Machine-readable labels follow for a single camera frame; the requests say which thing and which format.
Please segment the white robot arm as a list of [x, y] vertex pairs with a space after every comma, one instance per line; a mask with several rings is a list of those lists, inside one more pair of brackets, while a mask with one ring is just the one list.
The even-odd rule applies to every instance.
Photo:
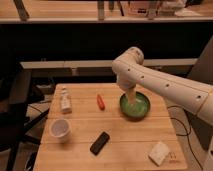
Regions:
[[152, 70], [143, 66], [143, 60], [143, 52], [130, 47], [112, 62], [117, 84], [131, 104], [136, 101], [135, 86], [141, 85], [213, 126], [213, 85]]

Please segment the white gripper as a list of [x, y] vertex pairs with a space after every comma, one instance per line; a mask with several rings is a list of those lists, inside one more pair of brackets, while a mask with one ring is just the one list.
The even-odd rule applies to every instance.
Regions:
[[123, 90], [126, 91], [125, 95], [130, 104], [134, 104], [136, 102], [136, 91], [135, 91], [135, 83], [127, 80], [121, 75], [117, 76], [117, 85]]

